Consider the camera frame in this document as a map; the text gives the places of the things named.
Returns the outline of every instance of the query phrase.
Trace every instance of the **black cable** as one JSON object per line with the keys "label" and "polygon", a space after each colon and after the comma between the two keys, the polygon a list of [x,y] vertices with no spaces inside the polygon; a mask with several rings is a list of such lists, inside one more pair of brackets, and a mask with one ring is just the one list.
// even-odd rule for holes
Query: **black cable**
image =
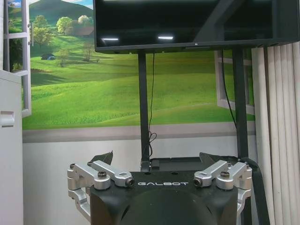
{"label": "black cable", "polygon": [[154,62],[155,62],[155,53],[153,53],[153,59],[152,59],[152,89],[151,89],[151,104],[150,104],[150,120],[149,120],[149,147],[150,147],[150,157],[153,154],[153,149],[151,146],[151,143],[157,138],[157,133],[152,133],[150,131],[151,122],[152,122],[152,106],[153,106],[153,90],[154,90]]}
{"label": "black cable", "polygon": [[231,105],[230,105],[230,102],[229,102],[229,97],[228,97],[228,94],[227,94],[227,88],[226,88],[226,82],[225,82],[225,69],[224,69],[224,51],[223,50],[222,50],[222,77],[223,77],[224,91],[225,91],[227,103],[228,103],[228,106],[229,106],[230,114],[231,114],[233,123],[234,123],[235,128],[236,128],[236,121],[235,121],[235,118],[234,118],[234,115],[233,115],[233,110],[231,108]]}

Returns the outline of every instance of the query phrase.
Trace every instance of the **mountain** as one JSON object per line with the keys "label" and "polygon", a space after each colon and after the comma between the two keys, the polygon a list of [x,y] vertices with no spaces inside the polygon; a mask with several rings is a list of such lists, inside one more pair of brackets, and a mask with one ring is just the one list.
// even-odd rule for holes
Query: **mountain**
{"label": "mountain", "polygon": [[[10,8],[12,17],[21,17],[20,8]],[[43,15],[50,24],[56,24],[63,16],[77,20],[82,15],[93,16],[93,10],[79,4],[61,0],[40,0],[29,5],[30,19],[34,20],[37,15]]]}

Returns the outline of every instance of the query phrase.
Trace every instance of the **tv stand pole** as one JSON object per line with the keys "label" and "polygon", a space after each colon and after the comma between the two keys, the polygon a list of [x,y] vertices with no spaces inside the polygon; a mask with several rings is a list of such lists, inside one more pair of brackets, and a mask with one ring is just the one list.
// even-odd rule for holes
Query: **tv stand pole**
{"label": "tv stand pole", "polygon": [[[238,158],[249,156],[248,153],[248,130],[245,93],[244,55],[242,48],[232,50],[236,135],[238,145]],[[252,225],[251,199],[245,202],[245,208],[241,215],[242,225]]]}
{"label": "tv stand pole", "polygon": [[140,117],[141,117],[141,142],[142,142],[141,171],[148,172],[150,168],[150,156],[149,156],[147,70],[146,70],[145,51],[141,50],[138,53],[138,61],[139,61]]}

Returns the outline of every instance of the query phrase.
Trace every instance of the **logo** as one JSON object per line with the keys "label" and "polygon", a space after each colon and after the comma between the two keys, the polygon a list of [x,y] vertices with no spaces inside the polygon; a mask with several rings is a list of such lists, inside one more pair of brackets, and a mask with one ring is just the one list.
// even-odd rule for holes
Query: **logo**
{"label": "logo", "polygon": [[139,186],[186,186],[188,182],[163,182],[163,183],[153,183],[153,182],[139,182],[137,183]]}

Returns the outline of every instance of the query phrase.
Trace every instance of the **cabinet handle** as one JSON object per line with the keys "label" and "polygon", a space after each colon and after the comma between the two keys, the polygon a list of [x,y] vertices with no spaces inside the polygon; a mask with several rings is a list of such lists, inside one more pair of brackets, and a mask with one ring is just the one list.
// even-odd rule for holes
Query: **cabinet handle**
{"label": "cabinet handle", "polygon": [[15,114],[11,111],[0,111],[0,126],[2,128],[12,128],[15,124]]}

